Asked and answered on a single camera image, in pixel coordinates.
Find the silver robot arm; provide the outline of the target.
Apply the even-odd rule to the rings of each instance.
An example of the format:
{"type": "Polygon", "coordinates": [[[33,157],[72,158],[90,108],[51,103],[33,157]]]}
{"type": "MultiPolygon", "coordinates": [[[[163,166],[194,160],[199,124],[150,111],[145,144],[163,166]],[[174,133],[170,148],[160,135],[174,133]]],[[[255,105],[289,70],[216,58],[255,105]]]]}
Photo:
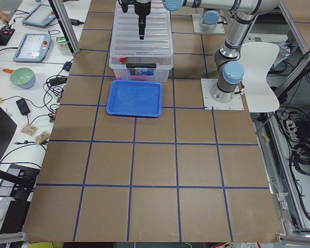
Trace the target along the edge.
{"type": "Polygon", "coordinates": [[[162,3],[164,8],[169,11],[176,11],[186,6],[223,9],[236,13],[224,44],[215,52],[214,60],[219,79],[210,90],[211,97],[215,101],[229,102],[244,75],[243,66],[236,61],[243,41],[255,17],[274,9],[278,5],[278,1],[163,1],[162,3]]]}
{"type": "Polygon", "coordinates": [[[227,21],[220,21],[221,15],[216,10],[207,10],[203,13],[200,26],[203,28],[215,28],[218,24],[227,24],[227,21]]]}

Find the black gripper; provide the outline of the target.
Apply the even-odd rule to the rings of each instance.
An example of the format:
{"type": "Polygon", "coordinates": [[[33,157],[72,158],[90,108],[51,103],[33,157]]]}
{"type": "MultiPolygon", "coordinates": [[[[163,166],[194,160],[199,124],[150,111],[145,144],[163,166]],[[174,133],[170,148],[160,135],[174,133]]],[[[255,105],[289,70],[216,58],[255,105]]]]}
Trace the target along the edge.
{"type": "Polygon", "coordinates": [[[135,0],[134,12],[138,15],[139,39],[144,40],[146,28],[146,16],[151,11],[151,0],[135,0]]]}

